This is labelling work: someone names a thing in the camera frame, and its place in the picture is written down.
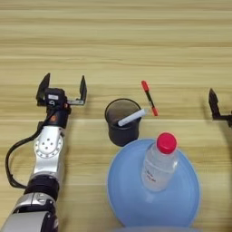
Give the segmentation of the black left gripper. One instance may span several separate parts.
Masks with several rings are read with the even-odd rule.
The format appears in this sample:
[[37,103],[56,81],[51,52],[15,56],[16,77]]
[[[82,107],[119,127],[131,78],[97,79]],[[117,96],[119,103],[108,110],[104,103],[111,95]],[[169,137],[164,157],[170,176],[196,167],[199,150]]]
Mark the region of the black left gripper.
[[[36,94],[36,100],[38,102],[44,101],[45,89],[49,87],[50,74],[47,73],[41,81]],[[72,112],[72,105],[83,106],[87,97],[87,85],[84,75],[82,76],[80,85],[81,99],[68,100],[66,97],[60,100],[49,100],[44,106],[46,107],[46,118],[44,121],[39,121],[37,128],[43,126],[56,126],[65,129],[69,115]]]

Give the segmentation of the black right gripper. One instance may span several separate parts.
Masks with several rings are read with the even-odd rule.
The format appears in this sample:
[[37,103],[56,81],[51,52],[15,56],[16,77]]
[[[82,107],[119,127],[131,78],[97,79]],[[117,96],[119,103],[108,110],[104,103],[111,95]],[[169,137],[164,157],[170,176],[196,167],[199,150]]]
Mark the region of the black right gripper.
[[213,89],[209,90],[208,94],[208,103],[212,112],[212,117],[216,121],[226,121],[227,125],[232,128],[232,114],[229,115],[221,115],[219,113],[218,108],[218,97],[213,91]]

